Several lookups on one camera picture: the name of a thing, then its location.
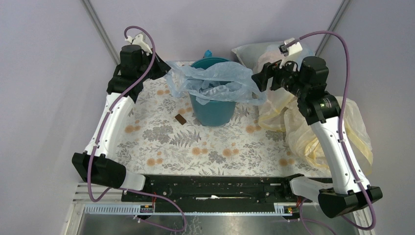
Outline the light blue plastic trash bag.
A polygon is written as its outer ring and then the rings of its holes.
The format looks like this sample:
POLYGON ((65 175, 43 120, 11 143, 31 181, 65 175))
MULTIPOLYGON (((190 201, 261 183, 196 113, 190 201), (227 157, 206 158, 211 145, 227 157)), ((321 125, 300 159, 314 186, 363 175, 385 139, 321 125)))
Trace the light blue plastic trash bag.
POLYGON ((167 61, 170 71, 166 82, 174 97, 186 93, 206 105, 210 101, 239 102, 262 105, 266 92, 260 91, 253 81, 253 71, 240 63, 211 57, 194 63, 167 61))

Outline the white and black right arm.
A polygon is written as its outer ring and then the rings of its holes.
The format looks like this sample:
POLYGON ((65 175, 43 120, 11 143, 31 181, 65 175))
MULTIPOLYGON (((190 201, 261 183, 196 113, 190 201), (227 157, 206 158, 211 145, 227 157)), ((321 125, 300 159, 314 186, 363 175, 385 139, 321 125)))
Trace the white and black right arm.
POLYGON ((366 208, 383 193, 369 183, 357 163, 341 122, 341 106, 326 91, 328 73, 324 59, 308 56, 299 69, 291 61, 266 63, 252 80, 262 92, 283 88, 297 98, 299 112, 316 135, 331 173, 330 184, 301 174, 289 176, 289 183, 280 189, 281 197, 288 202, 299 196, 307 198, 334 218, 366 208))

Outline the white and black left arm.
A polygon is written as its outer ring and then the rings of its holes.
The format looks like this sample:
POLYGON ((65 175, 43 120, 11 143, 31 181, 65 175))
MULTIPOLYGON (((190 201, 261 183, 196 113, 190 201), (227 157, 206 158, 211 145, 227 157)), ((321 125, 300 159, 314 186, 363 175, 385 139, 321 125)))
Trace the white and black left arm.
POLYGON ((84 182, 133 189, 133 195, 140 201, 151 197, 152 189, 145 184, 145 176, 128 171, 110 158, 115 156, 127 115, 143 90, 144 81, 163 77, 169 70, 170 66, 153 55, 145 44, 122 47, 120 64, 108 83, 105 107, 96 131, 84 152, 74 153, 72 157, 72 164, 84 182))

